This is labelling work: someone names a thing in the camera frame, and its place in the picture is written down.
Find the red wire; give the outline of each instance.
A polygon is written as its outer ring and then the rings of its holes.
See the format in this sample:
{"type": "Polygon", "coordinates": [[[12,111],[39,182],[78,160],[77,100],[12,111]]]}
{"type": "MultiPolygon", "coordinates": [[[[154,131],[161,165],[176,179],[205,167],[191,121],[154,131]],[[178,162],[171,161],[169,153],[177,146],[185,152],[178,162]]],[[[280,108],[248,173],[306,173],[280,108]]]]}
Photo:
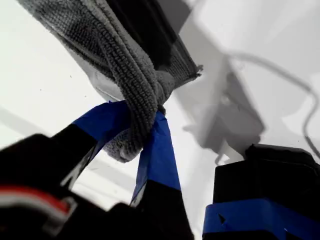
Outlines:
{"type": "Polygon", "coordinates": [[[67,203],[61,202],[59,199],[55,198],[54,196],[37,190],[35,188],[31,188],[28,186],[15,186],[15,185],[5,185],[5,186],[0,186],[0,195],[1,194],[22,194],[24,196],[30,196],[33,198],[39,198],[51,206],[53,206],[55,209],[59,209],[60,211],[64,213],[68,213],[69,208],[67,203]]]}

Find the microfiber cloth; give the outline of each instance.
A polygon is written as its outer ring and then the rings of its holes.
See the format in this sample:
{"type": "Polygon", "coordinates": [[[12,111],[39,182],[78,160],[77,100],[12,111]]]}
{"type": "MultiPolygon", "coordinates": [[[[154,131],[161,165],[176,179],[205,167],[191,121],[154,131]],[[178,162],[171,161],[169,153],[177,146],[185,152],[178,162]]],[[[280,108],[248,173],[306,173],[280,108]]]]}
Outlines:
{"type": "Polygon", "coordinates": [[[67,48],[120,88],[131,112],[131,125],[105,146],[118,161],[132,160],[142,149],[158,108],[176,80],[155,70],[152,61],[122,26],[105,0],[18,0],[67,48]]]}
{"type": "Polygon", "coordinates": [[[106,1],[126,31],[148,54],[154,69],[174,77],[176,88],[199,76],[199,68],[157,0],[106,1]]]}

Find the blue painter's tape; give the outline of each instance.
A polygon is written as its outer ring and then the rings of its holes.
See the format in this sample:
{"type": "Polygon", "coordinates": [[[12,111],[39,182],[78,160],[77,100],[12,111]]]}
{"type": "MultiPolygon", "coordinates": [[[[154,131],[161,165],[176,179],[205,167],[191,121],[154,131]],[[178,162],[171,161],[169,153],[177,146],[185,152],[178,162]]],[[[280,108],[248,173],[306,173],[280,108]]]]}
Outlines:
{"type": "Polygon", "coordinates": [[[204,234],[257,230],[273,233],[279,240],[286,239],[286,232],[313,240],[320,236],[320,223],[265,198],[214,203],[206,207],[204,234]]]}
{"type": "Polygon", "coordinates": [[[181,190],[168,122],[159,111],[156,113],[147,143],[140,154],[132,199],[137,196],[147,180],[181,190]]]}
{"type": "Polygon", "coordinates": [[[107,143],[130,127],[130,111],[125,101],[106,102],[92,108],[73,122],[98,142],[107,143]]]}

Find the black plastic part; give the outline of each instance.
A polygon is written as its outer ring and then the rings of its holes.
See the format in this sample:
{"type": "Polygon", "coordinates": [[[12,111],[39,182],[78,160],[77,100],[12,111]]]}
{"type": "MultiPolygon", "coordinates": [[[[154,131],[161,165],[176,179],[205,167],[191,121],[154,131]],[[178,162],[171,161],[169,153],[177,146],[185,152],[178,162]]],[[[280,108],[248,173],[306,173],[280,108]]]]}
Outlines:
{"type": "Polygon", "coordinates": [[[320,221],[319,165],[297,148],[253,145],[245,161],[215,169],[213,203],[269,198],[320,221]]]}
{"type": "MultiPolygon", "coordinates": [[[[107,212],[61,186],[76,166],[83,163],[82,170],[92,160],[102,143],[74,124],[52,138],[30,136],[0,151],[0,186],[32,187],[60,200],[72,197],[77,207],[56,239],[192,240],[177,189],[148,180],[137,208],[117,204],[107,212]]],[[[47,220],[23,207],[0,208],[0,238],[51,239],[43,231],[47,220]]]]}
{"type": "Polygon", "coordinates": [[[147,180],[136,209],[153,225],[159,226],[162,239],[194,239],[180,190],[147,180]]]}
{"type": "Polygon", "coordinates": [[[202,235],[203,240],[277,240],[277,237],[268,231],[228,231],[213,232],[202,235]]]}

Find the black fabric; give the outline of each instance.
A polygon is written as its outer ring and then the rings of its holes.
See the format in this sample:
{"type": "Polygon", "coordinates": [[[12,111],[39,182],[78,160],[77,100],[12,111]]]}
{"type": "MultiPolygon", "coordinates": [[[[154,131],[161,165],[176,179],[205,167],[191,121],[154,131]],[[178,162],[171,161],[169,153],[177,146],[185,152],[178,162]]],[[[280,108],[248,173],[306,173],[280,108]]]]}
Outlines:
{"type": "Polygon", "coordinates": [[[196,64],[156,0],[107,2],[123,27],[149,55],[156,70],[169,72],[178,85],[198,76],[196,64]]]}
{"type": "Polygon", "coordinates": [[[150,225],[161,229],[160,239],[194,239],[180,190],[148,179],[136,209],[150,225]]]}

